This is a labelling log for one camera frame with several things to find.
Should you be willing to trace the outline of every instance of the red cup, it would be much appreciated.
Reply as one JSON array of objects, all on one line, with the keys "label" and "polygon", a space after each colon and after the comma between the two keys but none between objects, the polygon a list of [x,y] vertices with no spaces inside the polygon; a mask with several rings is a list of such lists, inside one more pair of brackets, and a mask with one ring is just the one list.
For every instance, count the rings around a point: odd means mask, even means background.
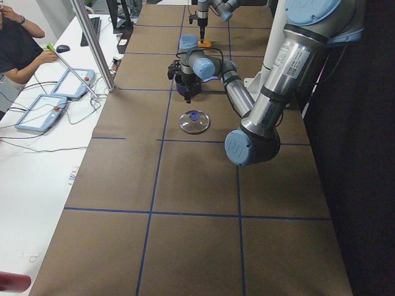
[{"label": "red cup", "polygon": [[0,271],[0,291],[22,293],[31,284],[30,276]]}]

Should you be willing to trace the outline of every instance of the computer mouse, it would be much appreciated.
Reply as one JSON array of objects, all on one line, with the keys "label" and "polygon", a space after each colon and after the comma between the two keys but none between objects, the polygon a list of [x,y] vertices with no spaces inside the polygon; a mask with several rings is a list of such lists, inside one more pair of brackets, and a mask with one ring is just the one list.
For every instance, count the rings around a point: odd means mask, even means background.
[{"label": "computer mouse", "polygon": [[66,52],[66,51],[69,51],[70,50],[70,46],[68,46],[68,45],[64,45],[64,44],[61,44],[61,45],[59,45],[57,48],[56,48],[56,52],[58,52],[58,53],[62,53],[62,52]]}]

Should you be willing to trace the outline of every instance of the wristwatch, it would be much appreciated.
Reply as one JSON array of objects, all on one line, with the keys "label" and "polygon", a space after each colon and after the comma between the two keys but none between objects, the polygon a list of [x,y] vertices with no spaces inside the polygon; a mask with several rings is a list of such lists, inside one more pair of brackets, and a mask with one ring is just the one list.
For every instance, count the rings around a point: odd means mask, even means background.
[{"label": "wristwatch", "polygon": [[22,17],[22,20],[18,23],[19,25],[23,25],[23,23],[26,21],[24,16],[21,15],[21,17]]}]

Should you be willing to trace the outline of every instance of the white wall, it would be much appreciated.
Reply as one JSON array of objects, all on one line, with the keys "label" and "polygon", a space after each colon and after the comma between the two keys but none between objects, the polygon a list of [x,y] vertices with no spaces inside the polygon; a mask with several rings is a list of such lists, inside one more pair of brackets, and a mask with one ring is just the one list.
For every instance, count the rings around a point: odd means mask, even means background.
[{"label": "white wall", "polygon": [[69,0],[4,0],[4,5],[45,31],[45,38],[36,39],[40,45],[55,43],[74,15]]}]

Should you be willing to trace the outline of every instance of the white table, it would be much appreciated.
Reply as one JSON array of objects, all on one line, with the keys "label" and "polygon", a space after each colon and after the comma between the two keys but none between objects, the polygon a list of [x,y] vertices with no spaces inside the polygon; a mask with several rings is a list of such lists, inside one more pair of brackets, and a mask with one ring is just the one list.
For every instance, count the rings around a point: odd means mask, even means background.
[{"label": "white table", "polygon": [[[113,57],[121,58],[122,55],[118,54],[117,38],[112,34],[109,16],[91,15],[96,16],[101,18],[99,43],[106,62],[110,65]],[[72,67],[93,69],[98,79],[101,74],[91,50],[88,46],[80,47],[80,40],[81,28],[74,18],[55,47],[60,44],[70,46],[71,50],[62,53],[62,57]],[[44,64],[27,85],[38,81],[57,81],[66,69],[61,61]],[[48,93],[53,87],[54,84],[43,86]],[[108,93],[103,79],[99,80],[96,92]],[[41,87],[28,88],[21,92],[15,103],[28,107],[41,93],[44,93]],[[71,122],[76,122],[93,111],[89,101],[90,93],[69,104],[67,110]],[[105,98],[99,101],[103,106]],[[17,104],[13,104],[13,107],[20,107]],[[52,129],[38,138],[4,140],[36,150],[86,147],[101,110],[102,107],[76,125],[71,125],[64,114]],[[21,116],[22,113],[8,111],[1,120],[0,127],[14,125]],[[21,132],[13,126],[0,128],[0,137],[32,136],[34,134]],[[0,271],[27,274],[34,282],[72,187],[69,184],[70,172],[73,167],[80,165],[85,151],[78,149],[36,153],[0,142]],[[29,291],[30,288],[19,295],[28,295]]]}]

